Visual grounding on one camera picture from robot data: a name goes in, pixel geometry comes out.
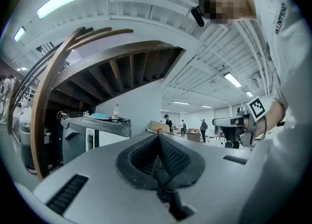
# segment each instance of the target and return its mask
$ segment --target white ceiling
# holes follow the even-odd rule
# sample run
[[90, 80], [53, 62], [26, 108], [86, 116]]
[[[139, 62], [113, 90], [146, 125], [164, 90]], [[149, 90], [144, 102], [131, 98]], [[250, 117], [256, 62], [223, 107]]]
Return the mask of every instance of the white ceiling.
[[[130, 28], [134, 30], [131, 39], [126, 34], [89, 44], [72, 53], [68, 61], [116, 46], [119, 39], [120, 44], [160, 40], [185, 49], [163, 81], [162, 108], [192, 112], [203, 110], [202, 105], [222, 107], [247, 100], [246, 91], [264, 93], [252, 83], [251, 76], [259, 69], [236, 27], [209, 22], [198, 27], [190, 13], [198, 0], [77, 0], [39, 20], [36, 10], [47, 1], [21, 0], [0, 39], [1, 58], [15, 69], [30, 69], [42, 57], [36, 47], [49, 42], [56, 45], [80, 26]], [[257, 24], [252, 25], [262, 42]], [[21, 26], [26, 33], [15, 42], [13, 36]], [[226, 82], [226, 72], [243, 86], [237, 89]], [[173, 100], [190, 105], [174, 104]]]

